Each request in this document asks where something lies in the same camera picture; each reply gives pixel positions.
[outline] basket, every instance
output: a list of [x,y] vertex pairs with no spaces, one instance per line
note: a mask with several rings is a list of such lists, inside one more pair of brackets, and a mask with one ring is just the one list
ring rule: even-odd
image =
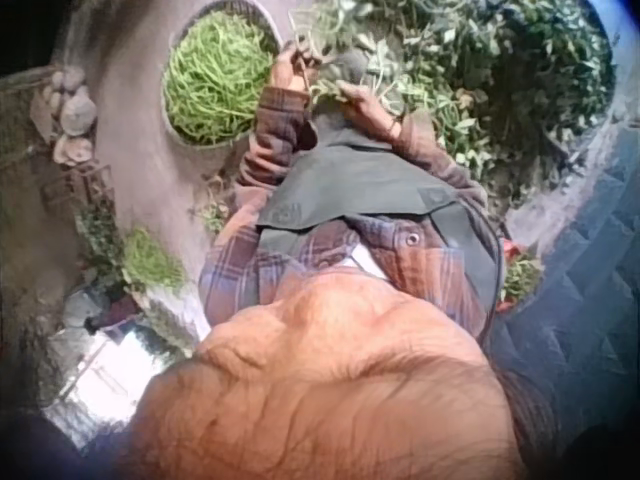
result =
[[271,18],[271,15],[258,3],[253,2],[252,0],[219,0],[212,3],[209,3],[202,7],[198,12],[196,12],[193,17],[187,22],[184,28],[180,31],[180,34],[175,37],[171,42],[171,48],[169,49],[169,54],[167,56],[166,63],[164,65],[162,77],[161,77],[161,85],[160,85],[160,98],[161,98],[161,108],[162,108],[162,121],[165,126],[165,130],[168,133],[171,140],[178,144],[183,148],[195,149],[198,152],[207,152],[207,151],[216,151],[223,148],[231,147],[236,142],[242,141],[246,139],[250,132],[244,132],[239,134],[236,138],[225,140],[215,145],[195,145],[187,142],[183,139],[180,134],[173,128],[171,122],[169,121],[169,117],[167,115],[167,108],[165,104],[164,98],[164,88],[162,86],[162,82],[164,81],[164,72],[166,72],[169,61],[171,59],[171,52],[174,48],[176,48],[180,42],[187,36],[191,27],[193,27],[201,18],[207,16],[212,12],[226,12],[229,14],[239,15],[244,17],[249,23],[258,26],[262,31],[265,32],[266,37],[266,46],[270,53],[273,53],[274,56],[280,52],[282,47],[282,38],[278,34],[278,31],[275,27],[275,24]]

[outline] person's left hand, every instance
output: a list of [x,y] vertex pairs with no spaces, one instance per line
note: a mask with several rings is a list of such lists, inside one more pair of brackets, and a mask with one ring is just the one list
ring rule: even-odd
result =
[[319,60],[314,58],[310,51],[300,51],[295,42],[289,42],[271,68],[269,86],[294,92],[308,92],[310,85],[307,82],[315,80],[317,76],[315,67],[318,64]]

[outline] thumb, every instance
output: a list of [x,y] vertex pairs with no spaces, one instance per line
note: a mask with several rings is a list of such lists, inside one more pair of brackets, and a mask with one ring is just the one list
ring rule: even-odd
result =
[[336,86],[340,89],[342,94],[352,102],[362,102],[365,100],[368,88],[365,86],[353,85],[347,83],[344,80],[338,80]]

